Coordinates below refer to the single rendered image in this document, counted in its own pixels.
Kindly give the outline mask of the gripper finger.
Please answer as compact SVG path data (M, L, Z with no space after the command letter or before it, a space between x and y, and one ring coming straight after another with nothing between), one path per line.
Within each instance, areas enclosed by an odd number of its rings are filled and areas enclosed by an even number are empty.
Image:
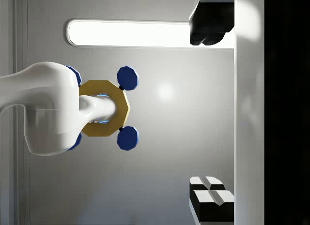
M234 225L234 195L215 177L189 179L189 207L196 225Z
M219 43L234 27L234 0L195 0L189 27L191 45Z

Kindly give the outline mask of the drone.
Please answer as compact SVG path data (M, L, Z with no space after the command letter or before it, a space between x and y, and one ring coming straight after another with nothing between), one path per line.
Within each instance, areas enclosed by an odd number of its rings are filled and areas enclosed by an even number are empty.
M134 90L139 84L139 75L135 69L124 66L117 72L116 86L108 80L88 80L82 84L80 73L68 66L77 77L79 86L79 111L82 115L81 132L74 149L80 144L82 134L89 137L107 137L116 131L120 149L129 151L136 147L139 132L135 127L125 126L130 105L125 91Z

